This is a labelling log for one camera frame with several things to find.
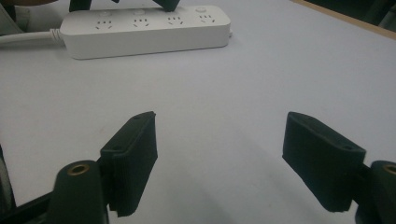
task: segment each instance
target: clamp jaw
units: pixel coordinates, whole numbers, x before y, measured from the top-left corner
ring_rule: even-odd
[[[119,217],[137,208],[157,160],[155,114],[132,117],[101,149],[98,161],[76,161],[57,175],[48,193],[8,213],[1,224],[107,224],[107,209]]]
[[[363,164],[366,150],[322,122],[289,112],[283,159],[330,212],[358,205],[358,224],[396,223],[396,163]]]

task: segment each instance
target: black object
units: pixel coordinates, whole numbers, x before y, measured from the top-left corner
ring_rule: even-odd
[[[9,181],[6,163],[3,157],[3,149],[0,146],[0,214],[15,209],[14,193]]]
[[[90,10],[92,0],[70,0],[69,11]],[[165,11],[175,11],[180,0],[153,0],[158,5],[163,7]]]
[[[3,8],[6,10],[6,12],[8,13],[8,16],[13,20],[13,21],[17,21],[17,13],[15,11],[15,6],[8,6],[6,4],[0,3]]]
[[[105,224],[107,204],[119,217],[129,216],[140,202],[157,157],[155,114],[134,116],[101,149],[98,161],[65,166],[52,193],[1,215],[0,224]]]
[[[396,0],[305,0],[315,5],[378,25],[396,4]]]
[[[330,212],[359,205],[358,224],[396,223],[396,163],[363,164],[365,150],[307,115],[289,112],[283,158]]]

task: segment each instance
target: white table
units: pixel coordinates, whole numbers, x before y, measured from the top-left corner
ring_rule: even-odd
[[[286,0],[180,4],[221,7],[229,45],[88,61],[46,43],[0,49],[0,143],[17,204],[152,110],[159,159],[136,213],[111,223],[354,223],[356,204],[328,213],[282,160],[286,116],[320,119],[366,148],[367,165],[396,161],[396,42]],[[30,30],[59,26],[67,9],[33,7]]]

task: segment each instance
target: white power strip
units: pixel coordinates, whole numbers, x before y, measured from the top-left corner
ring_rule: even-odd
[[[60,32],[71,57],[91,59],[224,47],[231,21],[213,6],[75,11]]]

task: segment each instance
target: electrical outlet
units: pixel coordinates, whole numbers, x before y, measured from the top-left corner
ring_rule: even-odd
[[[113,27],[112,20],[99,20],[96,22],[95,28],[100,29],[111,29]]]
[[[231,21],[214,6],[74,11],[60,33],[75,59],[224,47]]]

